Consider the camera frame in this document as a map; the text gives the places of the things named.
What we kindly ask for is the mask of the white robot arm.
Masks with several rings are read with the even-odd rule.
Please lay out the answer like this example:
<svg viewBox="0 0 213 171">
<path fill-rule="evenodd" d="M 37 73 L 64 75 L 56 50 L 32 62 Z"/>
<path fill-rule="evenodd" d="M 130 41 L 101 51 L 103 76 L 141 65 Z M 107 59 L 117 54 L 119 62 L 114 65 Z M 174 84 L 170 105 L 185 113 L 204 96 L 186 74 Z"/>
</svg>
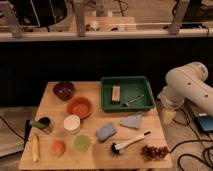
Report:
<svg viewBox="0 0 213 171">
<path fill-rule="evenodd" d="M 213 116 L 213 87 L 205 83 L 208 69 L 201 62 L 171 69 L 166 74 L 167 85 L 158 94 L 163 105 L 162 121 L 170 124 L 186 99 L 192 101 L 210 116 Z"/>
</svg>

